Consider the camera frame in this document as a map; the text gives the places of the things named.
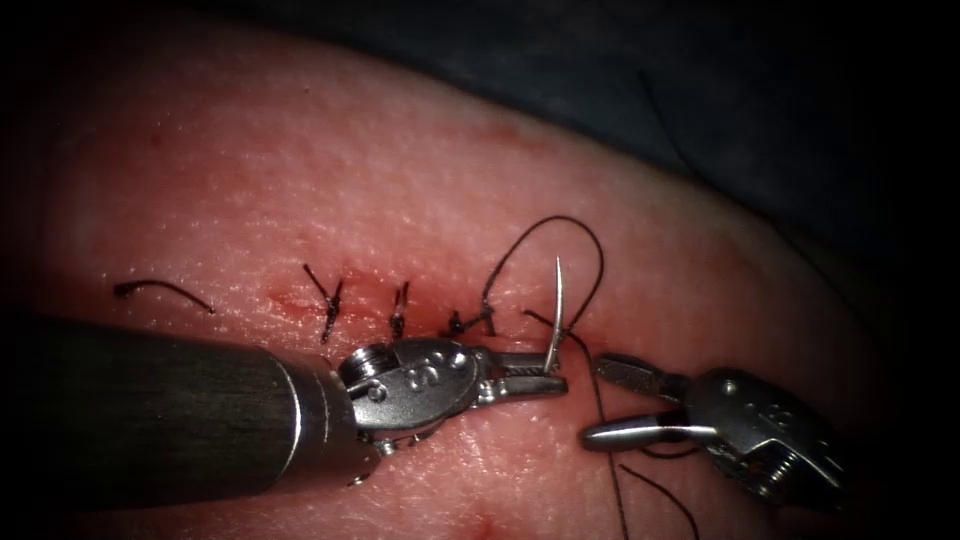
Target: curved suture needle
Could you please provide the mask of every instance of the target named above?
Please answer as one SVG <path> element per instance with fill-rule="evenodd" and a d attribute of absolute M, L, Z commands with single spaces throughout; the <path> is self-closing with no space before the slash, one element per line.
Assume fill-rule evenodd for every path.
<path fill-rule="evenodd" d="M 560 257 L 557 257 L 556 268 L 556 306 L 553 311 L 553 333 L 550 335 L 550 347 L 547 349 L 547 359 L 543 363 L 543 373 L 547 375 L 557 360 L 557 350 L 560 348 L 560 339 L 563 325 L 563 274 L 560 270 Z"/>

